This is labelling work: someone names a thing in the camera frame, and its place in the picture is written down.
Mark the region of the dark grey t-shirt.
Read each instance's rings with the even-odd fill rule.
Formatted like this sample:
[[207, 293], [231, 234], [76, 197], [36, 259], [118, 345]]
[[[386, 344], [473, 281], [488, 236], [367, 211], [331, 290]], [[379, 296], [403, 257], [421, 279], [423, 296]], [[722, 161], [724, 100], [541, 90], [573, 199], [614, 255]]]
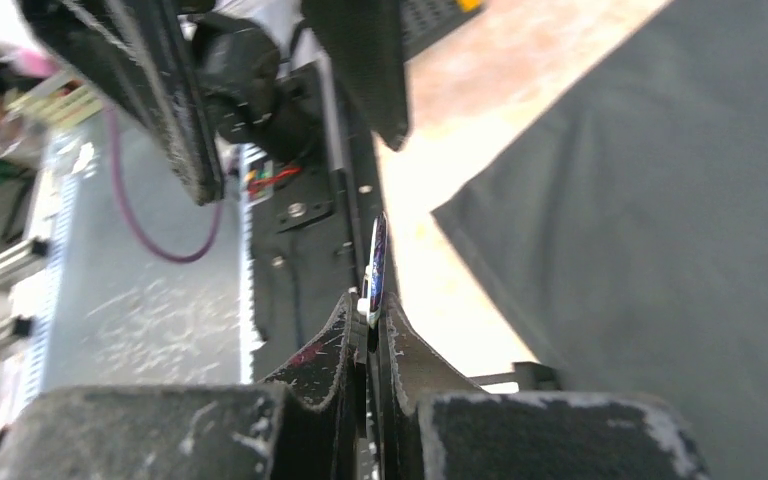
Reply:
[[768, 479], [768, 1], [674, 1], [435, 210], [565, 388]]

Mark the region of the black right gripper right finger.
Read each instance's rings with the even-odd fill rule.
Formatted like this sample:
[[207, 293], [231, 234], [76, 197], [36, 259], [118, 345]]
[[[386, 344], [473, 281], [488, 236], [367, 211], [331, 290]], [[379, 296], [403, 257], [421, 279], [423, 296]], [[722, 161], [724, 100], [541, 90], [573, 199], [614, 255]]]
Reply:
[[455, 370], [386, 295], [376, 424], [386, 479], [705, 479], [683, 422], [648, 396], [489, 393]]

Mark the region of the blue round brooch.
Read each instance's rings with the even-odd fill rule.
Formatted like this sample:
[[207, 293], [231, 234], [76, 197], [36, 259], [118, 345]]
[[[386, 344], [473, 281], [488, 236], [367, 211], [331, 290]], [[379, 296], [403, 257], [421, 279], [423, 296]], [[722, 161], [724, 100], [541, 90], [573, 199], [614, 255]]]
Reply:
[[384, 295], [385, 263], [388, 245], [388, 220], [381, 212], [374, 220], [369, 260], [364, 270], [362, 296], [358, 312], [363, 314], [370, 329], [375, 329], [381, 313]]

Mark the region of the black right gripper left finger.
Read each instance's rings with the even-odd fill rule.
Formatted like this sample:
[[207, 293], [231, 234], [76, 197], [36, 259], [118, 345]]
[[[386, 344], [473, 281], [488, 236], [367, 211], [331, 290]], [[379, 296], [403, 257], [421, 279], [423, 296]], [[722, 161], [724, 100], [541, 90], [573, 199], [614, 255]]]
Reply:
[[357, 298], [251, 385], [62, 388], [35, 399], [0, 447], [0, 479], [352, 479]]

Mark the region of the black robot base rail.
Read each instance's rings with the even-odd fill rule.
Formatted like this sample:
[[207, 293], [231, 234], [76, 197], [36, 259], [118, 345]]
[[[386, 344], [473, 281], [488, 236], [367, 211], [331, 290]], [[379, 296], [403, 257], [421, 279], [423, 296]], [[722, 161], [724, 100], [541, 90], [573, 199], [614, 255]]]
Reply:
[[253, 354], [256, 380], [308, 343], [343, 293], [360, 287], [384, 207], [373, 135], [342, 87], [320, 78], [315, 65], [299, 67], [282, 91], [322, 123], [337, 123], [337, 159], [321, 138], [307, 157], [277, 167], [279, 179], [251, 208], [253, 319], [265, 338]]

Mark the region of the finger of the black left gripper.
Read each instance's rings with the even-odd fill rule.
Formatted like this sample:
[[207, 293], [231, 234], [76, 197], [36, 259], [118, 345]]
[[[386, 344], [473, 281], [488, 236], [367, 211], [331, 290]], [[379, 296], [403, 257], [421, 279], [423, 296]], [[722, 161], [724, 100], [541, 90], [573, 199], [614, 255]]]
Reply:
[[222, 199], [224, 175], [180, 18], [214, 6], [156, 0], [18, 4], [39, 44], [151, 134], [198, 205]]
[[370, 129], [400, 150], [410, 132], [400, 3], [303, 0], [301, 13]]

